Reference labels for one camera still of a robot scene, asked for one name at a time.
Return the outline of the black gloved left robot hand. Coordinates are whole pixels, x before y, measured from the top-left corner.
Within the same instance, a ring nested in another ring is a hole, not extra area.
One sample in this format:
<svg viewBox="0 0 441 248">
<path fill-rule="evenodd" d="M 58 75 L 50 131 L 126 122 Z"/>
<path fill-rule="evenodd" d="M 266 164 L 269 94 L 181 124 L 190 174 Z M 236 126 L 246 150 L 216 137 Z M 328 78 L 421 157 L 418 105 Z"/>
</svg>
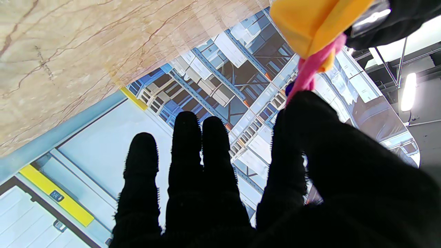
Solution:
<svg viewBox="0 0 441 248">
<path fill-rule="evenodd" d="M 391 44 L 441 14 L 439 0 L 391 0 L 389 3 L 391 13 L 377 27 L 353 38 L 350 36 L 352 28 L 345 30 L 347 47 L 362 50 Z"/>
</svg>

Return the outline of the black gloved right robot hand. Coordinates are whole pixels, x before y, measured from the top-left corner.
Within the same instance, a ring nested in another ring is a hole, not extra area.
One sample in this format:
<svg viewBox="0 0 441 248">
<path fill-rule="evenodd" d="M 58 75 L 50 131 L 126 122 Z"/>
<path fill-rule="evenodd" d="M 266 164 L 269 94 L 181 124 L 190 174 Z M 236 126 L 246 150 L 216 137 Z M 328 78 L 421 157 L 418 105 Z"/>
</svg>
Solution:
<svg viewBox="0 0 441 248">
<path fill-rule="evenodd" d="M 439 248 L 440 187 L 310 91 L 274 125 L 271 164 L 252 227 L 222 121 L 175 118 L 163 232 L 156 142 L 131 141 L 111 248 Z"/>
</svg>

